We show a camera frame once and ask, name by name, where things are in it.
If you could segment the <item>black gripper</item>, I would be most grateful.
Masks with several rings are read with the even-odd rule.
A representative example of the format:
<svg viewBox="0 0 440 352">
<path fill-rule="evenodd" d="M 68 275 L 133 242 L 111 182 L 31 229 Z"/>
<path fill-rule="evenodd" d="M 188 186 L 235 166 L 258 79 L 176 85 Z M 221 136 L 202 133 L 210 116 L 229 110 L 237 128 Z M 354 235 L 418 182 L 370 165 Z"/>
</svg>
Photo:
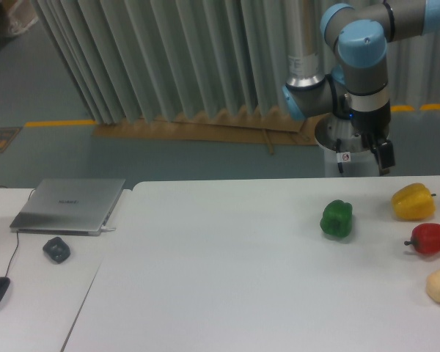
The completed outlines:
<svg viewBox="0 0 440 352">
<path fill-rule="evenodd" d="M 387 139 L 391 121 L 390 102 L 372 111 L 351 109 L 351 115 L 352 126 L 360 134 L 365 134 L 365 143 L 375 158 L 378 172 L 389 173 L 395 165 L 393 143 Z"/>
</svg>

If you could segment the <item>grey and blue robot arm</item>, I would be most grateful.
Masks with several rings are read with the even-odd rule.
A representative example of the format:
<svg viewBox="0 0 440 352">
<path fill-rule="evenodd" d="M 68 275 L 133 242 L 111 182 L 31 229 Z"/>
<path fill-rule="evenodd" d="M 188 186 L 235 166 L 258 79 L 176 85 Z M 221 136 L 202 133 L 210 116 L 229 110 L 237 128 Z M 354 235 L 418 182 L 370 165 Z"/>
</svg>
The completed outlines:
<svg viewBox="0 0 440 352">
<path fill-rule="evenodd" d="M 360 10 L 339 3 L 316 18 L 311 1 L 286 1 L 290 117 L 317 117 L 315 141 L 328 177 L 386 175 L 389 140 L 388 44 L 440 29 L 440 1 L 383 1 Z"/>
</svg>

